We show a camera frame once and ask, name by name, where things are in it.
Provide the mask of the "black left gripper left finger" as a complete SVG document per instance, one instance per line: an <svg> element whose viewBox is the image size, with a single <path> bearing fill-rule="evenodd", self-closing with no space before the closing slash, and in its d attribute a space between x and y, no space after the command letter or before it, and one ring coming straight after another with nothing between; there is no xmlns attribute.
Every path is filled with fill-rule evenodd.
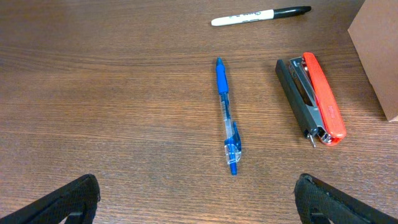
<svg viewBox="0 0 398 224"><path fill-rule="evenodd" d="M100 199L100 187L96 177L85 174L1 218L1 223L92 224Z"/></svg>

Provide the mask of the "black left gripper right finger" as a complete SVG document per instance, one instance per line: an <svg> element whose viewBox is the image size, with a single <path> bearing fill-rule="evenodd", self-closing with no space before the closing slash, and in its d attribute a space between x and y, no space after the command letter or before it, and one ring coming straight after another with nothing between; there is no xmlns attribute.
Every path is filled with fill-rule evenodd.
<svg viewBox="0 0 398 224"><path fill-rule="evenodd" d="M302 223L397 224L397 219L310 175L301 174L294 188Z"/></svg>

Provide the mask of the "blue ballpoint pen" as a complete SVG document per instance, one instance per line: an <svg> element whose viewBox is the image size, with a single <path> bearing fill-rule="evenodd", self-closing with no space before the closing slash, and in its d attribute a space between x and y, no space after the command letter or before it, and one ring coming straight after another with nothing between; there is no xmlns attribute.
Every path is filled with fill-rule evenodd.
<svg viewBox="0 0 398 224"><path fill-rule="evenodd" d="M216 59L216 82L218 95L220 98L221 113L226 134L224 140L224 149L226 154L227 165L229 165L231 175L238 174L238 162L241 158L242 145L237 124L233 121L230 101L229 101L229 85L226 77L226 69L221 57Z"/></svg>

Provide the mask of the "brown cardboard box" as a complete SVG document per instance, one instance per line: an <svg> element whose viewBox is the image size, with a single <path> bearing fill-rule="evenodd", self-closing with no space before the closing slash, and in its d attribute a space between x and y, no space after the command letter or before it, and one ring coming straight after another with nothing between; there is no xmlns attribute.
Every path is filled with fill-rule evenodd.
<svg viewBox="0 0 398 224"><path fill-rule="evenodd" d="M365 0L348 33L389 122L397 121L397 0Z"/></svg>

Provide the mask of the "white black-capped marker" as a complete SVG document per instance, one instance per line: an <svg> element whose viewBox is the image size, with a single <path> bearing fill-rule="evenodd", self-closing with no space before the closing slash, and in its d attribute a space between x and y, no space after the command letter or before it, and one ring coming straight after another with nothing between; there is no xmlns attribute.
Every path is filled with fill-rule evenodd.
<svg viewBox="0 0 398 224"><path fill-rule="evenodd" d="M214 27L244 24L248 22L266 21L286 17L300 16L312 10L311 6L294 6L282 9L268 9L233 16L219 17L211 21Z"/></svg>

